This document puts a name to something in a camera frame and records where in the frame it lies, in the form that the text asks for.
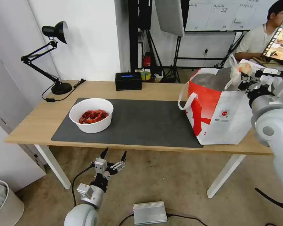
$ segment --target gray desk mat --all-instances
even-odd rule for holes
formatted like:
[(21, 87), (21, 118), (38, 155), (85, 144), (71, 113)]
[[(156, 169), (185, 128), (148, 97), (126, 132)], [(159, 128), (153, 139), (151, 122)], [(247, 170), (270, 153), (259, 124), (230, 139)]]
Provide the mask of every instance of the gray desk mat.
[[(79, 98), (75, 104), (86, 98)], [(69, 113), (51, 138), (53, 141), (202, 148), (184, 111), (175, 101), (108, 99), (114, 107), (110, 126), (84, 133)]]

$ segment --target lamp base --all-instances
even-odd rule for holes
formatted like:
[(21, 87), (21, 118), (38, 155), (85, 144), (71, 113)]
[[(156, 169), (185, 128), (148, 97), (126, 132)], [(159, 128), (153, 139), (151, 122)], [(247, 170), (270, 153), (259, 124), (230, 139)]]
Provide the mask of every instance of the lamp base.
[(72, 86), (69, 83), (56, 83), (52, 88), (51, 92), (55, 95), (62, 95), (70, 92)]

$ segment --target black desk lamp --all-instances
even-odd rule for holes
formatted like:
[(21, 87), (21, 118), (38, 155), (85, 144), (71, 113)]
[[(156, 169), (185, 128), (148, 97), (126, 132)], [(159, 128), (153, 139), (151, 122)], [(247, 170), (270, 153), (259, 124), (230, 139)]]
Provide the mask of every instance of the black desk lamp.
[[(54, 82), (54, 85), (51, 88), (51, 91), (53, 94), (56, 95), (61, 95), (61, 94), (66, 94), (72, 90), (72, 86), (69, 83), (63, 83), (59, 80), (57, 76), (51, 75), (42, 69), (38, 68), (36, 65), (34, 65), (32, 62), (39, 57), (49, 53), (50, 51), (54, 50), (57, 48), (58, 42), (54, 39), (55, 37), (58, 38), (61, 42), (64, 42), (67, 44), (66, 40), (68, 39), (68, 27), (65, 21), (61, 21), (57, 23), (54, 27), (50, 26), (43, 26), (42, 27), (42, 33), (51, 40), (49, 43), (47, 43), (45, 46), (37, 49), (36, 51), (33, 51), (32, 53), (21, 57), (21, 61), (31, 68), (35, 69), (42, 75), (46, 76), (50, 80)], [(52, 46), (51, 49), (45, 51), (44, 53), (40, 54), (35, 54), (38, 51), (46, 48), (47, 46)]]

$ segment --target trash can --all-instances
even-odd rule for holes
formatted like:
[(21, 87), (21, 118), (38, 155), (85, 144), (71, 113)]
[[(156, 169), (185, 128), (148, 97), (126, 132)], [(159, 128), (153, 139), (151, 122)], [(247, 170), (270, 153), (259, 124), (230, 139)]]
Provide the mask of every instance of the trash can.
[(6, 187), (7, 194), (0, 207), (0, 226), (14, 226), (24, 212), (24, 203), (13, 193), (8, 184), (0, 180), (0, 185)]

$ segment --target whiteboard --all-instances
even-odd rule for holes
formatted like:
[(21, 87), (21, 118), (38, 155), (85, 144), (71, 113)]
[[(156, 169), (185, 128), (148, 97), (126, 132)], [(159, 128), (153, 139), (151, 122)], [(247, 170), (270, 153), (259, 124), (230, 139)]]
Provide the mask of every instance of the whiteboard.
[(277, 0), (190, 0), (186, 31), (250, 30)]

